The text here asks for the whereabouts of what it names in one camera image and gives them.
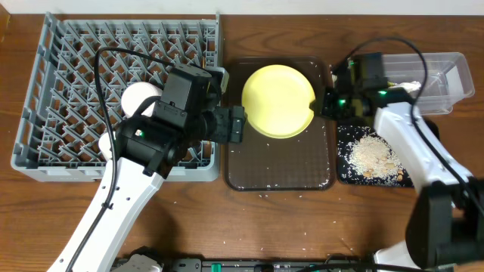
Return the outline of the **yellow round plate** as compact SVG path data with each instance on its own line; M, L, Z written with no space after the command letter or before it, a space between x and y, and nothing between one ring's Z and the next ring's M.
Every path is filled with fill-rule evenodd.
M274 139L303 132L314 118L310 109L314 101L310 81L300 71L280 64L255 71L245 82L241 95L249 124Z

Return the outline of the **white paper napkin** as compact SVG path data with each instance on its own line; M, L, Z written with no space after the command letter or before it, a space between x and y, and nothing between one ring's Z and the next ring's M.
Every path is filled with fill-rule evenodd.
M419 91L421 86L422 86L422 84L418 81L401 82L401 83L388 82L389 88L401 88L401 89L404 89L407 93Z

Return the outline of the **pink white bowl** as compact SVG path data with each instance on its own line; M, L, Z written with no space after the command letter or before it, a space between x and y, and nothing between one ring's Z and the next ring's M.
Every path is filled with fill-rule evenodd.
M162 93L162 89L148 82L136 82L130 85L121 97L121 107L126 118L132 117L147 98L160 97Z

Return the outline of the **white paper cup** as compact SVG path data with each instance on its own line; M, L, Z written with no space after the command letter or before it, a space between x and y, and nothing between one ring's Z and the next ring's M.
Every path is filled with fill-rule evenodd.
M106 161L112 159L110 138L107 132L103 133L98 140L98 148Z

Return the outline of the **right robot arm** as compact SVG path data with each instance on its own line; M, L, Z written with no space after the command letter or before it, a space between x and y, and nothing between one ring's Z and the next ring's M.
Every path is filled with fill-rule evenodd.
M318 114L371 126L400 159L418 193L404 241L374 253L378 270L432 269L483 259L483 182L459 164L404 88L391 88L380 53L344 57Z

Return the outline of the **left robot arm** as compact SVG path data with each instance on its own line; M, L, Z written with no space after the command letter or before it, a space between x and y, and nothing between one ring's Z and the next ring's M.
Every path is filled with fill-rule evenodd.
M136 82L124 91L127 118L99 141L107 159L100 186L51 271L108 271L141 210L189 147L241 142L243 107L219 105L227 83L222 67L176 64L164 88Z

